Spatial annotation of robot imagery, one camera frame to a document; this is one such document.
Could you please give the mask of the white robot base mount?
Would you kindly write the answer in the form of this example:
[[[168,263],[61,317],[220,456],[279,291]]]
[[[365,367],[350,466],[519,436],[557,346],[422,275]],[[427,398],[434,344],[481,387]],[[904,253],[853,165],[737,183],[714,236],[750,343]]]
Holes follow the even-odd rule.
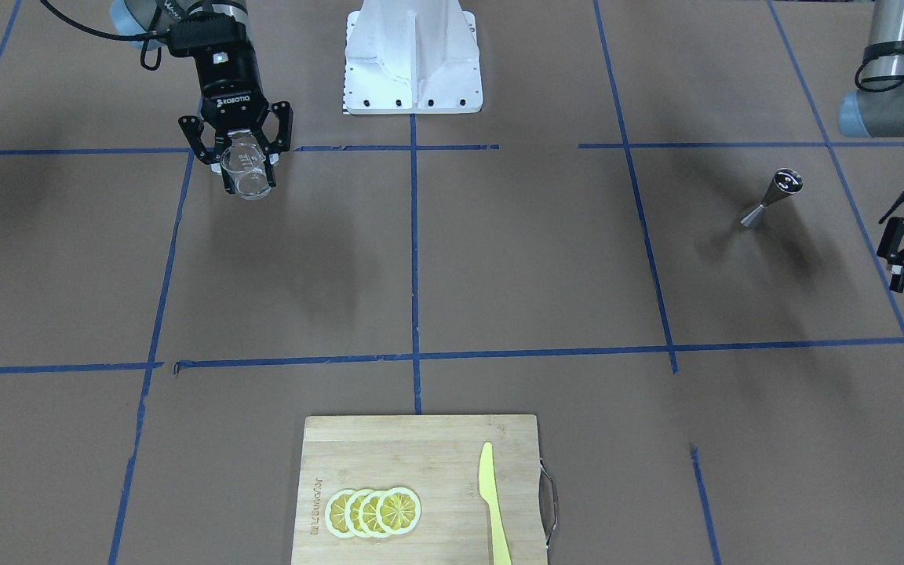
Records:
[[[365,1],[345,25],[342,111],[458,115],[482,111],[475,15],[458,1]]]

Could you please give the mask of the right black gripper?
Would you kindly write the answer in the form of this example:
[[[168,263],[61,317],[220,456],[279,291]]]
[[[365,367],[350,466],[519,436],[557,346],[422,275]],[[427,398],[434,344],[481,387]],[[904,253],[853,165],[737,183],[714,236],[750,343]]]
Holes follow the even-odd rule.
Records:
[[[221,176],[224,190],[236,195],[235,181],[221,164],[231,147],[229,133],[258,131],[273,117],[272,136],[262,133],[264,164],[275,166],[291,151],[293,108],[289,101],[268,101],[262,92],[256,53],[237,20],[182,20],[169,29],[173,57],[193,58],[202,98],[201,117],[183,115],[178,125],[191,153]],[[203,140],[204,124],[215,129],[211,148]]]

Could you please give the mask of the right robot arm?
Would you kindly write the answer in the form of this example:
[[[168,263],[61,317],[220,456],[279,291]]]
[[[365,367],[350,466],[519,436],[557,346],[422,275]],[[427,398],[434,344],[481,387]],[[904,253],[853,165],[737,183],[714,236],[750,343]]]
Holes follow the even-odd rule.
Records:
[[[191,151],[221,176],[228,194],[250,201],[268,195],[279,157],[290,150],[293,112],[264,94],[247,3],[114,1],[110,14],[119,35],[153,35],[135,41],[141,54],[165,49],[193,60],[199,110],[178,119]]]

